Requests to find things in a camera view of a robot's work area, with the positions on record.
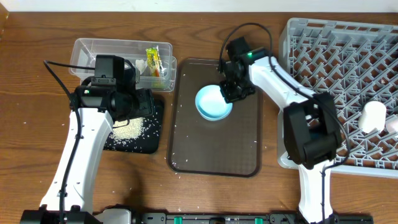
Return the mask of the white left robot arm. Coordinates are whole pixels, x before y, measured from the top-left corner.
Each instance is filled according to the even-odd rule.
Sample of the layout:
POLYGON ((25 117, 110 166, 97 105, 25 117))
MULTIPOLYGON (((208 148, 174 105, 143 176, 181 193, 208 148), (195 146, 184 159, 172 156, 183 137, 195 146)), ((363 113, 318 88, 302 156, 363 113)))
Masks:
POLYGON ((24 210, 21 223, 140 223, 133 209, 115 205, 93 213, 93 194, 104 144, 117 121, 154 114, 150 89, 136 89, 133 64, 115 55, 97 55, 93 76, 84 79, 70 101, 70 126, 53 181, 36 210, 24 210))

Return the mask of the white tissue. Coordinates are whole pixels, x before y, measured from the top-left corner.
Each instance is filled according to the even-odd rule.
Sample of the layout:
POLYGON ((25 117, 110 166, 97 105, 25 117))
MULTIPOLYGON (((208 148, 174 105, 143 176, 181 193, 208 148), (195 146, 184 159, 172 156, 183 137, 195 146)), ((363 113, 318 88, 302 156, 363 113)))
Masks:
POLYGON ((139 74, 142 75, 147 68, 147 61, 143 59, 136 60, 135 67, 139 74))

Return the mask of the yellow green snack wrapper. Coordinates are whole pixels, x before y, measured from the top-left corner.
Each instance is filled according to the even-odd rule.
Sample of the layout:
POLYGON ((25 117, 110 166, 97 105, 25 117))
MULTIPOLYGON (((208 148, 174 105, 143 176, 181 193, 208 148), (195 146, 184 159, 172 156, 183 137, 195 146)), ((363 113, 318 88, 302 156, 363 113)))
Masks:
POLYGON ((160 77, 162 73, 162 61, 160 59, 159 47, 150 47, 146 49, 147 66, 152 77, 160 77))

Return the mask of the light blue rice bowl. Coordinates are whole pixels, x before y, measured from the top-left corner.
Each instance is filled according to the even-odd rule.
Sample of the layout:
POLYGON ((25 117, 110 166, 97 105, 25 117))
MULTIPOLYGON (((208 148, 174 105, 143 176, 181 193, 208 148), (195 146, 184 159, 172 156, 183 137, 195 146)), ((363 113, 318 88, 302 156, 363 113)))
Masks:
POLYGON ((232 103, 225 102, 218 85, 207 85, 195 96, 195 106, 199 114, 208 121, 226 118, 233 109, 232 103))

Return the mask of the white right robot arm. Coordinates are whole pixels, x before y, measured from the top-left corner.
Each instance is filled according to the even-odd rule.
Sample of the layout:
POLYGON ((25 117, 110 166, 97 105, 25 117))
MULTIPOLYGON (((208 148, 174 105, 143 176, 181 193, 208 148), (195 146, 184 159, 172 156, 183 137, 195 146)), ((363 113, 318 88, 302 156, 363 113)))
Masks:
POLYGON ((340 121, 329 93, 315 93, 288 74, 261 47, 251 49, 244 37, 224 41, 220 60, 221 94, 227 103, 243 100, 259 88, 282 113, 285 150, 298 166, 300 201, 298 210, 305 223, 333 223, 330 203, 330 171, 341 146, 340 121))

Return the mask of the white cup green inside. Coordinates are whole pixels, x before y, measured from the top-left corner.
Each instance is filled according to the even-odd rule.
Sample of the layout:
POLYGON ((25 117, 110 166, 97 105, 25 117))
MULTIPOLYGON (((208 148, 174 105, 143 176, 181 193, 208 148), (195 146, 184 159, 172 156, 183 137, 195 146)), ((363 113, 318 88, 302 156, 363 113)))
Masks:
POLYGON ((385 126, 386 112, 386 106, 380 101, 367 102, 358 119, 358 127, 365 133, 374 130, 381 132, 385 126))

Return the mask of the white cup pink inside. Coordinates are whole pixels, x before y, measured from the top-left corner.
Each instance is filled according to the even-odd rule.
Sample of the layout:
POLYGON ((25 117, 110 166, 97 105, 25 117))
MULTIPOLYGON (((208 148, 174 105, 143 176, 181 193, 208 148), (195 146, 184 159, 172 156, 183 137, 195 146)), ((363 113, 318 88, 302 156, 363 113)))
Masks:
POLYGON ((386 120, 386 130, 389 133, 396 133, 397 132, 397 124, 398 124, 397 115, 389 117, 386 120))

